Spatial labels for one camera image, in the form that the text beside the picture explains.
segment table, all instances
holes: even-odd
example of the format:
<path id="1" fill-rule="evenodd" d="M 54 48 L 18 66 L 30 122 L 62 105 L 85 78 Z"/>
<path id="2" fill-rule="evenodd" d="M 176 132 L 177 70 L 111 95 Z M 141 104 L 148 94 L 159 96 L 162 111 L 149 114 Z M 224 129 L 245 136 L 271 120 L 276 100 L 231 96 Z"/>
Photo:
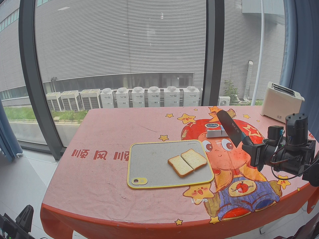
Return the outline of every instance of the table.
<path id="1" fill-rule="evenodd" d="M 71 239 L 227 238 L 297 212 L 308 212 L 319 189 L 301 177 L 277 180 L 270 167 L 250 167 L 249 156 L 229 138 L 205 138 L 205 125 L 226 110 L 255 143 L 281 122 L 261 106 L 93 109 L 63 154 L 41 207 L 44 231 Z M 199 139 L 215 178 L 205 185 L 134 190 L 127 185 L 130 146 L 137 142 Z M 233 195 L 237 191 L 240 197 Z"/>

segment red chinese characters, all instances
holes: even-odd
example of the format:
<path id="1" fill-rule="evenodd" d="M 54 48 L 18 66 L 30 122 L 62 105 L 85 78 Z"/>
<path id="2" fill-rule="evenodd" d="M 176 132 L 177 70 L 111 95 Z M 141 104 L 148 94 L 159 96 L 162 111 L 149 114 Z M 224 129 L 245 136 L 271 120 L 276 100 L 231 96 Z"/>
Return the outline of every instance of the red chinese characters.
<path id="1" fill-rule="evenodd" d="M 77 150 L 75 149 L 72 153 L 72 157 L 80 157 L 80 158 L 86 158 L 87 155 L 89 155 L 89 149 L 82 149 Z M 103 159 L 106 160 L 107 151 L 106 150 L 96 150 L 93 159 Z"/>
<path id="2" fill-rule="evenodd" d="M 126 151 L 126 152 L 122 151 L 122 153 L 121 152 L 115 152 L 113 159 L 114 160 L 117 160 L 117 159 L 123 160 L 123 157 L 124 157 L 125 161 L 129 161 L 129 155 L 130 155 L 129 151 Z"/>
<path id="3" fill-rule="evenodd" d="M 82 150 L 77 150 L 75 149 L 72 153 L 72 157 L 79 157 L 80 158 L 86 158 L 87 155 L 89 155 L 89 149 L 82 149 Z"/>
<path id="4" fill-rule="evenodd" d="M 106 160 L 106 155 L 107 155 L 107 151 L 106 150 L 102 150 L 102 151 L 96 151 L 95 154 L 94 154 L 94 160 L 96 159 L 104 159 Z"/>

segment cartoon eye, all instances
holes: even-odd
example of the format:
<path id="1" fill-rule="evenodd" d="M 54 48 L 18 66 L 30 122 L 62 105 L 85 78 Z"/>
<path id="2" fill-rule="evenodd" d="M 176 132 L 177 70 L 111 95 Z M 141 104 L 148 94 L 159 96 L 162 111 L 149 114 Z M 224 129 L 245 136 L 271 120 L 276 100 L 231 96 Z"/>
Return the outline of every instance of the cartoon eye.
<path id="1" fill-rule="evenodd" d="M 231 151 L 234 148 L 234 145 L 232 144 L 231 141 L 229 141 L 228 139 L 223 139 L 221 140 L 221 145 L 223 146 L 223 148 L 227 151 Z"/>
<path id="2" fill-rule="evenodd" d="M 204 140 L 202 143 L 203 143 L 205 151 L 207 151 L 207 152 L 212 151 L 213 146 L 212 146 L 212 144 L 209 141 Z"/>

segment air conditioning unit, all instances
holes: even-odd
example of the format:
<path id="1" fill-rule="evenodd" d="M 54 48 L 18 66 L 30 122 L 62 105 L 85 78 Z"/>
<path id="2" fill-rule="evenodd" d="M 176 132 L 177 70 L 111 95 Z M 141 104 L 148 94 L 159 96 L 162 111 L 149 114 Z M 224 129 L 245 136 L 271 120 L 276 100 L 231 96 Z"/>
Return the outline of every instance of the air conditioning unit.
<path id="1" fill-rule="evenodd" d="M 50 111 L 61 112 L 64 110 L 60 92 L 47 93 L 46 96 Z"/>
<path id="2" fill-rule="evenodd" d="M 129 90 L 125 87 L 119 88 L 116 92 L 116 102 L 118 108 L 129 108 Z"/>
<path id="3" fill-rule="evenodd" d="M 198 106 L 199 89 L 193 86 L 184 88 L 184 106 Z"/>
<path id="4" fill-rule="evenodd" d="M 156 86 L 149 87 L 147 91 L 148 107 L 160 107 L 160 89 Z"/>
<path id="5" fill-rule="evenodd" d="M 132 100 L 134 108 L 145 107 L 144 89 L 142 87 L 133 88 Z"/>
<path id="6" fill-rule="evenodd" d="M 114 108 L 113 90 L 110 88 L 103 89 L 100 96 L 103 108 Z"/>
<path id="7" fill-rule="evenodd" d="M 100 89 L 81 91 L 82 103 L 85 110 L 101 108 L 99 102 L 100 93 Z"/>
<path id="8" fill-rule="evenodd" d="M 269 82 L 260 114 L 285 123 L 286 116 L 299 113 L 303 101 L 300 93 Z"/>
<path id="9" fill-rule="evenodd" d="M 217 106 L 229 106 L 230 97 L 218 97 Z"/>
<path id="10" fill-rule="evenodd" d="M 164 106 L 173 107 L 179 106 L 180 90 L 175 86 L 164 88 Z"/>
<path id="11" fill-rule="evenodd" d="M 61 98 L 66 111 L 79 111 L 82 108 L 79 91 L 77 90 L 64 91 Z"/>

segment pole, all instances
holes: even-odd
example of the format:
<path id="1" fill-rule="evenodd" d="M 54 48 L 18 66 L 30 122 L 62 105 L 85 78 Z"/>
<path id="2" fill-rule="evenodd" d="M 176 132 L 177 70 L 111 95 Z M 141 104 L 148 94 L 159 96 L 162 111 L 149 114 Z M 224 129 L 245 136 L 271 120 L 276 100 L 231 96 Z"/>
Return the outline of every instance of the pole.
<path id="1" fill-rule="evenodd" d="M 260 72 L 261 72 L 261 63 L 263 61 L 263 51 L 264 51 L 264 37 L 265 37 L 265 14 L 264 14 L 264 0 L 260 0 L 261 2 L 261 38 L 260 38 L 260 52 L 259 52 L 259 63 L 258 63 L 258 72 L 255 83 L 254 95 L 251 101 L 251 105 L 254 106 L 256 102 Z"/>

